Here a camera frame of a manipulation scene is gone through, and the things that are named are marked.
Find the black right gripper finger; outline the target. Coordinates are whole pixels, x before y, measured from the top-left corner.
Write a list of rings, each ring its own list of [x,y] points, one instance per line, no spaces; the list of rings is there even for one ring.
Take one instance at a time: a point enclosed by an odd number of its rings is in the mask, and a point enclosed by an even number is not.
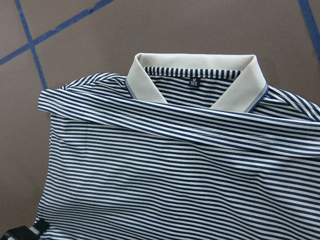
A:
[[[39,219],[31,227],[25,225],[7,230],[1,240],[39,240],[41,235],[49,229],[50,225]]]

